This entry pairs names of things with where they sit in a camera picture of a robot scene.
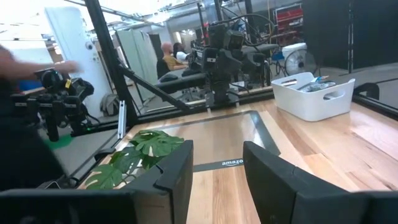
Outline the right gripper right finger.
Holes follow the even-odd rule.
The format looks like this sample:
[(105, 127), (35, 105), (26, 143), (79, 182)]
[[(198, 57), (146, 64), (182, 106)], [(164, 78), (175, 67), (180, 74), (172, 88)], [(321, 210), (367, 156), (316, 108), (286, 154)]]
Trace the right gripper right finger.
[(251, 141), (243, 160), (261, 224), (398, 224), (398, 191), (349, 192)]

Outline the grey desk top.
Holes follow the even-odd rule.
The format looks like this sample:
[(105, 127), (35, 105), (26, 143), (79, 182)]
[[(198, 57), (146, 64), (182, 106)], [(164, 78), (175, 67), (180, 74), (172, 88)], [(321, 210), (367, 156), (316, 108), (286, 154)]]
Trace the grey desk top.
[(278, 49), (278, 48), (279, 48), (279, 45), (277, 45), (277, 44), (261, 44), (261, 45), (255, 46), (255, 47), (243, 46), (241, 51), (244, 54), (256, 53), (256, 52), (264, 53), (264, 52), (272, 51), (272, 50)]
[(177, 78), (167, 82), (161, 82), (155, 86), (166, 93), (175, 93), (187, 88), (193, 88), (205, 85), (205, 73), (197, 73), (194, 75)]

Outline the person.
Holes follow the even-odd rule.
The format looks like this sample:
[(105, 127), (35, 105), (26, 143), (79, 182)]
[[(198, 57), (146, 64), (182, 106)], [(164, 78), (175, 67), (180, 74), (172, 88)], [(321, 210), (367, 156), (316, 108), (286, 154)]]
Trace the person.
[(174, 70), (186, 69), (188, 65), (177, 60), (173, 55), (173, 45), (170, 42), (161, 44), (163, 57), (158, 59), (156, 64), (157, 78), (160, 79), (166, 73)]
[(187, 62), (190, 54), (185, 52), (184, 46), (180, 42), (176, 42), (173, 44), (173, 56), (181, 62)]
[(0, 45), (0, 191), (36, 188), (66, 175), (63, 166), (36, 129), (14, 113), (11, 95), (19, 80), (34, 79), (34, 73), (54, 68), (16, 60)]

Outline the green plant in white pot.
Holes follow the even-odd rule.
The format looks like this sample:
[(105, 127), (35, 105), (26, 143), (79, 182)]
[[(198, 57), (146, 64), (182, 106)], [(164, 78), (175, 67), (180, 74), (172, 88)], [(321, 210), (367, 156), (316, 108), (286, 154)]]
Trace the green plant in white pot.
[(164, 131), (139, 131), (124, 149), (111, 155), (108, 163), (92, 170), (84, 183), (85, 189), (120, 188), (155, 166), (183, 142), (183, 138)]

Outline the white fan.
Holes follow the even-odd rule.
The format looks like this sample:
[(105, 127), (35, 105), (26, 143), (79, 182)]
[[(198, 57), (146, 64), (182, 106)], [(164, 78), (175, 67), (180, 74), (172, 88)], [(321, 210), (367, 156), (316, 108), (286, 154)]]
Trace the white fan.
[(288, 76), (305, 72), (307, 51), (305, 49), (294, 50), (284, 62), (285, 72)]

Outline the white bucket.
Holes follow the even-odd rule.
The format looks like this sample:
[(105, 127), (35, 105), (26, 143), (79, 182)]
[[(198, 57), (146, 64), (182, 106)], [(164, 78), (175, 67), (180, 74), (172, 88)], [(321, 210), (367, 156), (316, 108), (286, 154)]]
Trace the white bucket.
[(305, 42), (287, 45), (282, 47), (282, 55), (284, 58), (287, 58), (292, 52), (296, 50), (307, 50), (307, 45)]

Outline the red storage shelf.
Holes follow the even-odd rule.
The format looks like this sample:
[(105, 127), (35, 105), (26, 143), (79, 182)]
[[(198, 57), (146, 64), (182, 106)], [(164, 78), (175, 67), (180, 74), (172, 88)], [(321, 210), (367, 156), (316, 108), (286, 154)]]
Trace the red storage shelf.
[(276, 32), (272, 41), (281, 47), (296, 44), (302, 41), (303, 36), (303, 9), (302, 3), (296, 2), (274, 10)]

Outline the pale folding partition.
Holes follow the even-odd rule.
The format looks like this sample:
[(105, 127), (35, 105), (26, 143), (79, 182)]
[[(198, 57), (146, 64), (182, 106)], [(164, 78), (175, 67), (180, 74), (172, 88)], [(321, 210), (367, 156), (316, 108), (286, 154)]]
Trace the pale folding partition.
[(146, 82), (156, 85), (157, 56), (150, 37), (139, 30), (117, 30), (116, 35), (127, 61), (128, 67)]

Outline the silver aluminium bar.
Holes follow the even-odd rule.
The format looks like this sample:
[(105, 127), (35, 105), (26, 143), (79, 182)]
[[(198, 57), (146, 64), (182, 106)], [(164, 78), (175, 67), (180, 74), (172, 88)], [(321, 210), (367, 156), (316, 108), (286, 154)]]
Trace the silver aluminium bar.
[(124, 100), (119, 102), (118, 116), (118, 139), (121, 140), (126, 134), (126, 103)]

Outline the white plastic bin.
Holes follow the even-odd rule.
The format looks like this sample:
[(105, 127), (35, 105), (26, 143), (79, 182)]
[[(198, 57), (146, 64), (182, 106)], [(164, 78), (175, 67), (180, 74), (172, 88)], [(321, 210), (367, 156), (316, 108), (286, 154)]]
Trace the white plastic bin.
[(320, 121), (350, 111), (354, 78), (322, 90), (303, 91), (304, 86), (315, 83), (310, 72), (271, 81), (277, 107), (305, 121)]

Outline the black curtain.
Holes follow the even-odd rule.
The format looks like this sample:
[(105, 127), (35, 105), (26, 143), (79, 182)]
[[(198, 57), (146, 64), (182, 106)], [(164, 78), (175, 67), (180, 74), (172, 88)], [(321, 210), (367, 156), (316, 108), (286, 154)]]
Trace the black curtain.
[(317, 65), (359, 69), (398, 62), (398, 0), (302, 0)]

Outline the black arched clamp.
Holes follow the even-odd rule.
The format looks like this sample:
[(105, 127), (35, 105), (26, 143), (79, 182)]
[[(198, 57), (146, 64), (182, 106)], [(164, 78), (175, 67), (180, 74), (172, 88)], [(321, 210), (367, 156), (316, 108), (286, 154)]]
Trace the black arched clamp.
[(374, 100), (379, 100), (380, 89), (377, 83), (364, 83), (354, 88), (354, 95), (362, 95)]

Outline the white door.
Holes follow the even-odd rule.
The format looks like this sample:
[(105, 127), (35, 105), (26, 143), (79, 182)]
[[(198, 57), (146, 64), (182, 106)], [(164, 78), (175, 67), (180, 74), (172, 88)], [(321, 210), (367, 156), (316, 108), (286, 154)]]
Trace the white door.
[(112, 89), (81, 11), (72, 6), (46, 7), (44, 13), (63, 59), (80, 64), (81, 72), (73, 73), (71, 77), (82, 78), (94, 86), (94, 93), (84, 100), (88, 112), (95, 118), (102, 117), (102, 98)]

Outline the person's hand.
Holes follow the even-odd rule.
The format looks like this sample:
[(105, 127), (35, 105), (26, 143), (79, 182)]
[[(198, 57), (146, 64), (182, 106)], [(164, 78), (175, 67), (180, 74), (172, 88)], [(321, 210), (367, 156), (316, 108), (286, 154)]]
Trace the person's hand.
[(61, 73), (78, 73), (81, 71), (80, 65), (75, 61), (64, 61), (62, 63), (56, 63), (54, 69)]

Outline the black aluminium table frame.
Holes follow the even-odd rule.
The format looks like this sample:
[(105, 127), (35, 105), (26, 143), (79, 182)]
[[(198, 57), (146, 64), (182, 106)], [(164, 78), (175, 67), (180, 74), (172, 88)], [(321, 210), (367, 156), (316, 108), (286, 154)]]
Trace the black aluminium table frame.
[[(120, 61), (118, 53), (114, 48), (113, 41), (111, 40), (111, 35), (109, 34), (108, 26), (106, 25), (103, 11), (98, 0), (82, 0), (80, 2), (77, 2), (76, 0), (76, 3), (74, 4), (85, 6), (89, 12), (110, 79), (115, 85), (116, 93), (118, 94), (119, 99), (124, 101), (125, 104), (124, 109), (119, 109), (125, 115), (123, 117), (124, 128), (127, 127), (127, 130), (129, 131), (138, 124), (198, 114), (207, 110), (207, 107), (203, 102), (193, 103), (190, 105), (172, 98), (165, 91), (137, 76), (131, 69), (126, 67), (122, 61)], [(136, 82), (136, 84), (141, 85), (145, 89), (154, 93), (156, 96), (159, 96), (166, 102), (170, 103), (171, 107), (159, 109), (155, 112), (150, 112), (144, 115), (137, 115), (136, 107), (134, 106), (135, 101), (128, 90), (124, 78), (125, 76), (130, 78), (133, 82)], [(265, 90), (259, 90), (257, 93), (245, 93), (238, 97), (242, 105), (273, 98), (274, 94), (272, 87), (270, 86), (266, 87)], [(382, 103), (377, 103), (375, 100), (363, 95), (354, 95), (351, 101), (398, 122), (398, 110), (396, 109), (392, 109), (391, 107), (388, 107)]]

